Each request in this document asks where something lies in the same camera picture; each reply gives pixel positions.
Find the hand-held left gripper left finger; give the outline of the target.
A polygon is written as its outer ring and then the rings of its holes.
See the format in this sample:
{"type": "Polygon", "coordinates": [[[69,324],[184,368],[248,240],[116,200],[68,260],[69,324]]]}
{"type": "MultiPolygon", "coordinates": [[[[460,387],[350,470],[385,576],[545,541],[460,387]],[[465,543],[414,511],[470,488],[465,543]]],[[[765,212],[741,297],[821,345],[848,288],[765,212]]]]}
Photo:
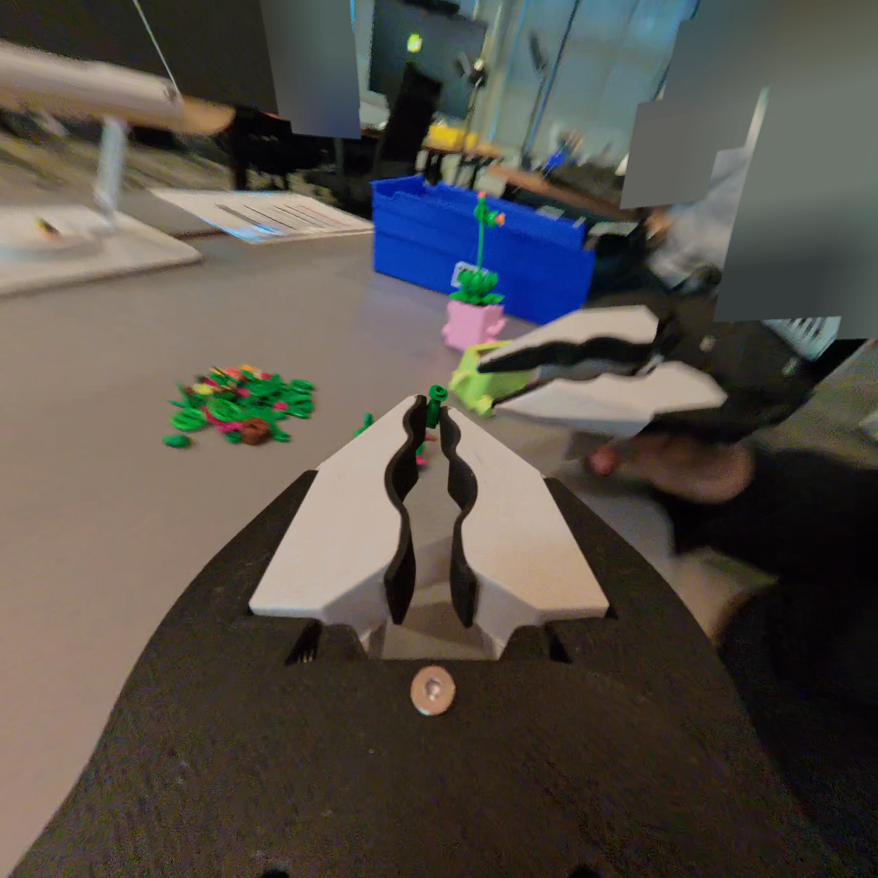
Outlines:
{"type": "Polygon", "coordinates": [[[309,473],[253,615],[345,625],[361,640],[405,620],[416,571],[404,502],[425,433],[426,398],[407,397],[309,473]]]}

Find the dark computer monitor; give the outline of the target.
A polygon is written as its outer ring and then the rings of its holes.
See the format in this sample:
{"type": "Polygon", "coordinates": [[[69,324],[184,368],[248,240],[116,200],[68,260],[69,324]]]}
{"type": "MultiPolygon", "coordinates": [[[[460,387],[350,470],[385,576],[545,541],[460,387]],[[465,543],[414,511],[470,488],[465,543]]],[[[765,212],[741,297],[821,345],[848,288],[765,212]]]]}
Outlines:
{"type": "Polygon", "coordinates": [[[1,38],[163,75],[216,104],[278,111],[258,1],[3,1],[1,38]]]}

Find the person's right forearm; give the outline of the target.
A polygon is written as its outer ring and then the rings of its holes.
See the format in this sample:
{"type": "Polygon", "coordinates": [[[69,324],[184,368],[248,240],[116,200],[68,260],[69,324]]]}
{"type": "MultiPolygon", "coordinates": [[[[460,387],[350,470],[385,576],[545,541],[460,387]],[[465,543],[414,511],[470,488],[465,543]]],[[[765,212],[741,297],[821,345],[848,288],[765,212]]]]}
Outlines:
{"type": "Polygon", "coordinates": [[[708,549],[799,584],[876,592],[877,470],[810,450],[752,451],[719,503],[653,491],[680,552],[708,549]]]}

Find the black television screen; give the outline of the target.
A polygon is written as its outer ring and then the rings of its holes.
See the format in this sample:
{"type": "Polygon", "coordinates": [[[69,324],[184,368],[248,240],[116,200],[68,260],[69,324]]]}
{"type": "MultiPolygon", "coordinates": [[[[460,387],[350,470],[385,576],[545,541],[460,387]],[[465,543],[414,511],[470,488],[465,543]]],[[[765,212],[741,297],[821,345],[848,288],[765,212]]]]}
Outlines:
{"type": "Polygon", "coordinates": [[[367,89],[392,105],[408,64],[439,82],[436,112],[465,118],[474,86],[467,71],[481,59],[488,23],[463,15],[454,2],[376,1],[367,89]]]}

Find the laminated paper sheet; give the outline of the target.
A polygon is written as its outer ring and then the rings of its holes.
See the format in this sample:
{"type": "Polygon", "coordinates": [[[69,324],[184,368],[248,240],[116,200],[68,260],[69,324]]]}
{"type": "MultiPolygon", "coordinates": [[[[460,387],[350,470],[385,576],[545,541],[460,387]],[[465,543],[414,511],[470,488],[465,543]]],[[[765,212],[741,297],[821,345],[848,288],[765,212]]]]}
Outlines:
{"type": "Polygon", "coordinates": [[[367,236],[371,222],[296,192],[153,189],[151,194],[251,245],[367,236]]]}

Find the person's right hand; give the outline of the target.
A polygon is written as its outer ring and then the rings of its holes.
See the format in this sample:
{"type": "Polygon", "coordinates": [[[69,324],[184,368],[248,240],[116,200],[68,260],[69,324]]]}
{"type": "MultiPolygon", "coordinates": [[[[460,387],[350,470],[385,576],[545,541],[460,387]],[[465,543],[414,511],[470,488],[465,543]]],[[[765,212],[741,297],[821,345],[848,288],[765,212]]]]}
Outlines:
{"type": "Polygon", "coordinates": [[[600,477],[620,476],[688,502],[718,505],[738,497],[755,472],[752,451],[682,434],[640,434],[600,446],[584,457],[600,477]]]}

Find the pile of small toy pieces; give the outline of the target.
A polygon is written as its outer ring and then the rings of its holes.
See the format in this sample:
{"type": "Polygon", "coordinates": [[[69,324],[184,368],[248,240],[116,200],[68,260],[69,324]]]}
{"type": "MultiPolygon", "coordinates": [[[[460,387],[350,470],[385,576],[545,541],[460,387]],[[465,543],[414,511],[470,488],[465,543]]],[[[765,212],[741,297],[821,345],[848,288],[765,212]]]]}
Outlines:
{"type": "Polygon", "coordinates": [[[315,394],[315,385],[306,379],[285,379],[247,364],[212,367],[190,383],[177,385],[168,434],[188,434],[193,444],[194,436],[212,431],[230,445],[261,447],[242,444],[238,434],[241,422],[261,418],[272,426],[272,439],[263,445],[287,445],[291,434],[285,423],[309,420],[315,394]]]}

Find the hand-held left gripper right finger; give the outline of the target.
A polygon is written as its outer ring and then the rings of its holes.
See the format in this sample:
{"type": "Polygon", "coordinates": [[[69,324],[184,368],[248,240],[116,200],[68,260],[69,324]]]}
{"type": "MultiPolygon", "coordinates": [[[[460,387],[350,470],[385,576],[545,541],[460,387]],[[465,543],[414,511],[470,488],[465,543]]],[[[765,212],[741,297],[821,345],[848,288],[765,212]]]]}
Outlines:
{"type": "Polygon", "coordinates": [[[609,600],[541,472],[454,408],[440,413],[452,605],[498,659],[514,632],[604,618],[609,600]]]}

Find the green leafy toy plant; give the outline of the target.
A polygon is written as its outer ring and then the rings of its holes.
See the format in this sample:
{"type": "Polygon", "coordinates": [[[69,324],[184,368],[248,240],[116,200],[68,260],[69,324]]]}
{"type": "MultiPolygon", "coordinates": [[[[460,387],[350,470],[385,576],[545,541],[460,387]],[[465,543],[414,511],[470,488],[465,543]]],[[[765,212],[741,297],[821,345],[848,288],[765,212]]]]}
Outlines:
{"type": "MultiPolygon", "coordinates": [[[[367,412],[364,415],[362,424],[353,433],[352,438],[357,438],[360,434],[366,432],[375,422],[375,417],[370,412],[367,412]]],[[[424,442],[421,443],[421,445],[415,451],[415,464],[418,466],[419,469],[426,468],[429,465],[427,446],[428,444],[434,443],[436,441],[436,435],[428,429],[425,433],[424,442]]]]}

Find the lime toy brick pot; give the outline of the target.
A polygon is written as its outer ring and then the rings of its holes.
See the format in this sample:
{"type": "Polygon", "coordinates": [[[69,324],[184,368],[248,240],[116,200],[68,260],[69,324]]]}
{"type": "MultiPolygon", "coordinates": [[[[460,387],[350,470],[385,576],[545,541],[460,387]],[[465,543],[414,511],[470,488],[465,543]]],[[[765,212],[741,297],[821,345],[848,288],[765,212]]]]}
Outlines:
{"type": "Polygon", "coordinates": [[[452,372],[449,393],[481,417],[492,416],[495,402],[520,391],[535,376],[535,369],[485,374],[477,370],[483,357],[508,345],[506,341],[473,345],[464,351],[452,372]]]}

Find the blue plastic bin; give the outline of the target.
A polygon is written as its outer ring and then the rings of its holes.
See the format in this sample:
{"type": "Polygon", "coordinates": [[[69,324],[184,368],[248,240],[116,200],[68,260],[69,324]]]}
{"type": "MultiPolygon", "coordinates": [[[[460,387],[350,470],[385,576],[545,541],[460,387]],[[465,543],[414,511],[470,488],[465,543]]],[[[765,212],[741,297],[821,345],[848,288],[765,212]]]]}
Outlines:
{"type": "MultiPolygon", "coordinates": [[[[371,184],[374,270],[450,295],[461,270],[477,266],[477,193],[420,176],[371,184]]],[[[585,227],[487,196],[504,223],[486,231],[482,266],[496,274],[505,313],[543,325],[587,301],[594,253],[585,227]]]]}

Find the white monitor stand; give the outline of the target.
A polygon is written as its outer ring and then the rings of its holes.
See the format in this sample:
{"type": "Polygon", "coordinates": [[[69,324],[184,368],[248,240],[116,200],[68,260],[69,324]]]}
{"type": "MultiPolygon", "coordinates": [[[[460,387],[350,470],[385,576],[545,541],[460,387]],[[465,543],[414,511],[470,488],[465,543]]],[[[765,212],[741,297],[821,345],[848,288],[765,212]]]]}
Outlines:
{"type": "Polygon", "coordinates": [[[193,247],[118,210],[131,125],[214,135],[235,111],[185,96],[168,78],[99,61],[74,60],[2,40],[2,107],[102,124],[94,206],[4,205],[1,210],[2,297],[191,265],[193,247]],[[35,219],[62,236],[48,240],[35,219]]]}

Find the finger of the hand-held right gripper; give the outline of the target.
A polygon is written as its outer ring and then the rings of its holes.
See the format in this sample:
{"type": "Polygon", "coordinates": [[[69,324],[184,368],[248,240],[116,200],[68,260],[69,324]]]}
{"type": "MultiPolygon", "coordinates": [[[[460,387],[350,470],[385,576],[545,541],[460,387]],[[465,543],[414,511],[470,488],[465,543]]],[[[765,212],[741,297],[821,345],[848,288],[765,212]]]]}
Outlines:
{"type": "Polygon", "coordinates": [[[532,329],[480,358],[481,374],[584,363],[638,366],[654,353],[661,321],[645,305],[579,310],[532,329]]]}
{"type": "Polygon", "coordinates": [[[605,372],[587,380],[538,381],[498,399],[493,410],[580,432],[631,437],[659,415],[716,409],[727,398],[708,374],[680,362],[663,362],[634,376],[605,372]]]}

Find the pink toy pot with plant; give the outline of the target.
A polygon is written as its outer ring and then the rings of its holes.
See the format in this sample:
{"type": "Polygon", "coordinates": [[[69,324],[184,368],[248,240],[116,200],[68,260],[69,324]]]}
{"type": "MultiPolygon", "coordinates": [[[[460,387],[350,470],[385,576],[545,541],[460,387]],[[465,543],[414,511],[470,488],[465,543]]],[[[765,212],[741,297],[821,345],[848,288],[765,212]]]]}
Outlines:
{"type": "Polygon", "coordinates": [[[493,210],[487,202],[487,192],[480,191],[473,216],[477,221],[475,263],[461,264],[455,269],[456,287],[449,295],[442,330],[444,344],[461,352],[495,342],[506,325],[504,296],[497,292],[499,276],[485,265],[487,231],[503,227],[506,215],[493,210]]]}

